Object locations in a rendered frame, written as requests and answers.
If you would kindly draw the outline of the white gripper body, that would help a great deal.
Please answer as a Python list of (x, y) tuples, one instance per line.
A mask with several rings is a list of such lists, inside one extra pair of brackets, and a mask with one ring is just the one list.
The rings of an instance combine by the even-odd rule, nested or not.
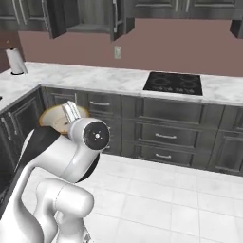
[(62, 105), (63, 111), (65, 113), (65, 116), (67, 118), (67, 121), (69, 123), (74, 122), (75, 120), (78, 120), (81, 115), (78, 111), (76, 103), (72, 101), (67, 101)]

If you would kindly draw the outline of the dark grey lower cupboard door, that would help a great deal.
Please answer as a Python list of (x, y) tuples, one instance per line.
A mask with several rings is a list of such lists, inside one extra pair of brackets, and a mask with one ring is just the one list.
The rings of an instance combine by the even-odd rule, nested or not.
[(16, 122), (18, 145), (22, 147), (28, 133), (39, 126), (39, 117), (43, 112), (40, 95), (37, 92), (25, 97), (12, 112)]
[(243, 133), (219, 131), (207, 169), (243, 177)]
[(74, 90), (46, 87), (46, 107), (63, 104), (68, 101), (77, 102), (77, 94)]
[[(4, 124), (1, 122), (4, 117), (10, 130), (11, 141), (8, 140), (8, 134)], [(2, 194), (11, 183), (15, 174), (15, 168), (18, 161), (16, 142), (12, 125), (6, 115), (0, 115), (0, 194)]]

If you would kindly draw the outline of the dark grey drawer front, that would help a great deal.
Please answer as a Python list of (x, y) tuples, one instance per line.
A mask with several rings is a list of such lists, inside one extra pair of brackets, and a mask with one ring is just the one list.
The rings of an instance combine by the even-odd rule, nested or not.
[(156, 120), (199, 123), (203, 106), (199, 103), (143, 98), (137, 102), (138, 115)]
[[(172, 158), (171, 159), (158, 158), (155, 156), (156, 153), (165, 156), (171, 155)], [(179, 152), (179, 151), (169, 150), (165, 148), (139, 146), (138, 157), (141, 159), (152, 160), (159, 163), (190, 166), (193, 155), (190, 153)]]
[(219, 129), (243, 133), (243, 107), (227, 105), (224, 108)]
[(118, 119), (102, 118), (110, 131), (110, 142), (103, 150), (106, 154), (119, 156), (122, 151), (122, 123)]
[[(175, 140), (169, 140), (164, 138), (158, 138), (155, 136), (156, 133), (168, 136), (177, 136)], [(198, 133), (195, 130), (171, 127), (165, 125), (156, 125), (143, 123), (138, 127), (137, 140), (152, 142), (157, 144), (169, 144), (188, 148), (194, 148), (196, 145), (196, 139)]]
[[(119, 117), (121, 115), (121, 96), (101, 92), (89, 92), (87, 94), (88, 110), (104, 116)], [(90, 101), (97, 103), (110, 103), (109, 106), (98, 106), (90, 104)]]

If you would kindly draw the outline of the white paper towel roll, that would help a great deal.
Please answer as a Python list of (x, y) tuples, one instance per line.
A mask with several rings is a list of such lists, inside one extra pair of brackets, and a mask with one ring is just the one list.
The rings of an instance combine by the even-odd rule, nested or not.
[(17, 48), (8, 48), (6, 50), (6, 53), (12, 75), (21, 75), (28, 73), (22, 56)]

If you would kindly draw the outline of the dark grey open cupboard shelf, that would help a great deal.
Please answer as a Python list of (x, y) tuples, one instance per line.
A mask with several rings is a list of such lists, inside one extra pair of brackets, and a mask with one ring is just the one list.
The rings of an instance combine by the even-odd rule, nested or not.
[(78, 20), (69, 31), (110, 32), (110, 0), (77, 0), (77, 11)]

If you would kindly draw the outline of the dark grey open cupboard door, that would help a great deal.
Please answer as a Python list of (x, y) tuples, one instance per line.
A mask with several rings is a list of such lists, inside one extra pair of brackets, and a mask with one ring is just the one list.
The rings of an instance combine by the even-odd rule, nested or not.
[(51, 39), (79, 24), (78, 0), (42, 0), (42, 9)]
[(116, 41), (135, 27), (134, 0), (109, 0), (110, 36)]
[(243, 39), (243, 19), (232, 20), (230, 26), (230, 32), (237, 39)]

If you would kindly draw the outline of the black hob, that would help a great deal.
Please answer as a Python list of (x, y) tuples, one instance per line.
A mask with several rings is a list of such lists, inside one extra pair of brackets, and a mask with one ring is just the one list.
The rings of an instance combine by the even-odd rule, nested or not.
[(202, 96), (199, 75), (152, 71), (144, 90)]

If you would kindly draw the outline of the dark grey upper cupboard door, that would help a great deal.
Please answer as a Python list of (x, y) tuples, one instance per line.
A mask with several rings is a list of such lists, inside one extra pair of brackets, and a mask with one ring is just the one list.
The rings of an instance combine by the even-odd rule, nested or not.
[(136, 0), (134, 15), (146, 19), (178, 19), (183, 0)]
[(22, 30), (22, 31), (46, 31), (42, 0), (25, 0), (26, 17), (28, 23), (25, 25), (20, 10), (19, 1), (15, 0), (20, 25), (16, 21), (11, 0), (0, 0), (0, 30)]
[(241, 20), (243, 0), (184, 0), (183, 10), (189, 19)]

